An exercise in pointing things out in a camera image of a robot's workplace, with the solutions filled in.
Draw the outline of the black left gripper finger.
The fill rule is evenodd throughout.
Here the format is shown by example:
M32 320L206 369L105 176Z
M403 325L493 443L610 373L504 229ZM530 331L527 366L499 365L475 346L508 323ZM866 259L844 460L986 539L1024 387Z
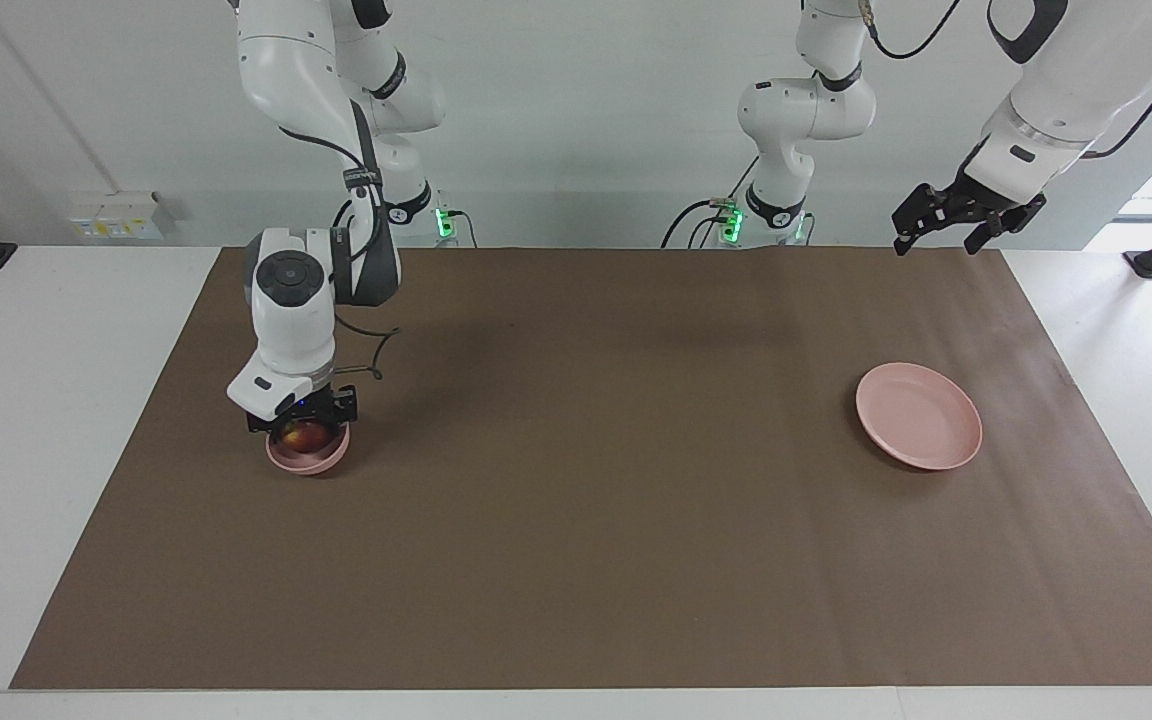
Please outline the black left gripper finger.
M901 200L897 209L893 210L893 232L896 234L893 250L900 258L929 233L943 232L957 223L952 188L954 187L937 190L929 183L916 185L905 196L905 200Z
M978 253L988 242L1000 237L1001 234L1024 232L1030 220L1038 211L1047 204L1047 197L1034 197L1018 209L1006 211L988 210L983 222L973 228L973 232L964 240L964 249L968 253Z

